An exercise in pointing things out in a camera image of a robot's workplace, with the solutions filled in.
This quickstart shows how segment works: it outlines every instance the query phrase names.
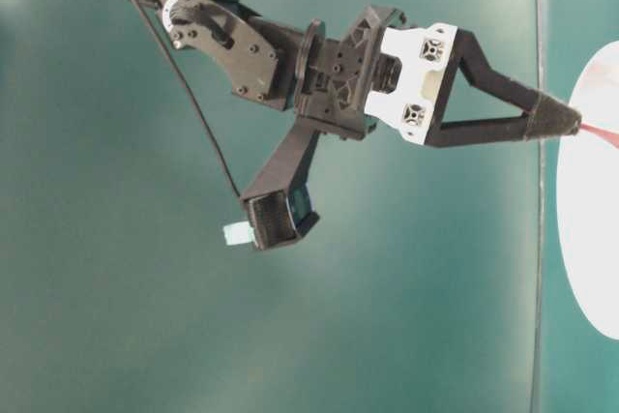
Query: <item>white plate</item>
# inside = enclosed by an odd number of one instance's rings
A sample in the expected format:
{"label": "white plate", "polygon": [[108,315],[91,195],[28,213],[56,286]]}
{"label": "white plate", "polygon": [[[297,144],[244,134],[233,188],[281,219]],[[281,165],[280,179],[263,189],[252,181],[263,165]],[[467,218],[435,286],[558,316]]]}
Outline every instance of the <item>white plate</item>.
{"label": "white plate", "polygon": [[[619,133],[619,42],[600,50],[580,75],[570,106],[583,123]],[[619,339],[619,150],[581,131],[563,137],[557,172],[563,261],[589,321]]]}

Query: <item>teal wall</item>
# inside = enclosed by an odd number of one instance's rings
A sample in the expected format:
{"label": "teal wall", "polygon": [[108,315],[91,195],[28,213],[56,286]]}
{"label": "teal wall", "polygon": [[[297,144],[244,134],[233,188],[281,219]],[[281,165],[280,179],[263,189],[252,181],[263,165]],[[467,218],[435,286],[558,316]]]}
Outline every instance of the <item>teal wall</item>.
{"label": "teal wall", "polygon": [[[474,30],[498,70],[536,83],[535,0],[244,1],[334,37],[368,3],[397,6]],[[246,185],[292,115],[178,56]],[[463,79],[451,105],[510,113]],[[308,239],[228,249],[241,210],[130,4],[0,0],[0,409],[528,411],[537,157],[384,126],[325,137]]]}
{"label": "teal wall", "polygon": [[[568,100],[580,72],[605,44],[619,40],[616,0],[548,0],[547,84]],[[567,280],[556,219],[558,143],[547,144],[547,215],[539,411],[619,411],[619,342],[599,334]]]}

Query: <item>red object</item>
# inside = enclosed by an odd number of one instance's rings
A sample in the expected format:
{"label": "red object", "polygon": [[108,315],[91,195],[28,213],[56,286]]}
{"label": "red object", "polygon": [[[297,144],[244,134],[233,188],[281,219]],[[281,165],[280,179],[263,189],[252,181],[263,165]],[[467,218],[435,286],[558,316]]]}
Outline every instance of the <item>red object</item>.
{"label": "red object", "polygon": [[580,128],[582,130],[588,131],[590,133],[593,133],[599,137],[601,137],[603,140],[605,140],[606,142],[611,143],[612,145],[614,145],[616,148],[619,149],[619,134],[617,133],[612,133],[610,131],[606,131],[606,130],[601,130],[600,128],[595,128],[593,126],[589,126],[589,125],[580,125]]}

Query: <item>wire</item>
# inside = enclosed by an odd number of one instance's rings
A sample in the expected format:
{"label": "wire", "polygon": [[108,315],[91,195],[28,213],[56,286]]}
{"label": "wire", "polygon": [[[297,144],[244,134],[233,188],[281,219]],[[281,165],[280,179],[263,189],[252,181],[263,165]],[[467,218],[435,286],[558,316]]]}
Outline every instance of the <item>wire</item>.
{"label": "wire", "polygon": [[234,182],[234,178],[232,178],[232,174],[230,173],[230,168],[228,167],[228,164],[225,161],[225,157],[223,156],[221,147],[219,143],[217,142],[215,135],[213,134],[213,130],[211,130],[210,125],[206,121],[204,112],[202,111],[200,104],[195,98],[195,94],[193,93],[193,90],[191,89],[190,85],[187,83],[187,80],[185,79],[183,72],[181,72],[181,69],[176,64],[176,61],[172,57],[170,51],[165,46],[163,39],[161,38],[155,26],[153,25],[153,22],[151,21],[150,17],[144,11],[144,8],[142,7],[139,0],[130,0],[130,1],[132,2],[133,6],[137,9],[137,12],[139,13],[139,15],[144,20],[144,23],[146,27],[148,28],[148,30],[150,31],[150,33],[153,35],[153,38],[155,38],[155,41],[157,42],[157,45],[159,46],[159,49],[162,52],[163,56],[165,57],[166,61],[169,63],[170,67],[172,67],[172,70],[174,71],[178,79],[181,81],[181,84],[183,85],[185,92],[187,92],[187,95],[189,96],[190,101],[192,101],[193,108],[195,109],[195,112],[197,113],[197,116],[200,119],[202,126],[204,127],[204,131],[206,132],[206,135],[208,136],[211,142],[211,145],[213,146],[213,149],[215,149],[215,153],[217,155],[218,161],[220,162],[221,170],[223,171],[223,174],[225,175],[225,178],[228,184],[230,185],[230,188],[234,192],[234,195],[237,198],[240,198],[241,194],[239,192],[239,189],[236,186],[236,183]]}

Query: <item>white plastic part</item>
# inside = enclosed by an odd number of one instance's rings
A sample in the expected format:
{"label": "white plastic part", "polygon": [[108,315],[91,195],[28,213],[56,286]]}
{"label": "white plastic part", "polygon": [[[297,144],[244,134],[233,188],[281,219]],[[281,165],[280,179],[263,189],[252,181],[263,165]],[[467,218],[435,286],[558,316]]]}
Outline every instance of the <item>white plastic part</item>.
{"label": "white plastic part", "polygon": [[[570,105],[583,123],[619,133],[619,42],[591,59]],[[561,140],[557,219],[575,298],[605,336],[619,339],[619,150],[580,131]]]}
{"label": "white plastic part", "polygon": [[170,12],[172,11],[172,7],[174,7],[177,2],[178,0],[166,0],[163,4],[162,23],[165,31],[167,31],[168,33],[172,31],[172,28],[174,27],[174,25],[172,24],[172,18],[170,18]]}
{"label": "white plastic part", "polygon": [[227,246],[240,246],[255,241],[253,228],[249,221],[235,222],[223,227],[223,236]]}
{"label": "white plastic part", "polygon": [[381,52],[399,58],[398,86],[391,94],[370,91],[365,114],[399,131],[404,140],[424,145],[456,31],[444,23],[428,29],[387,28]]}

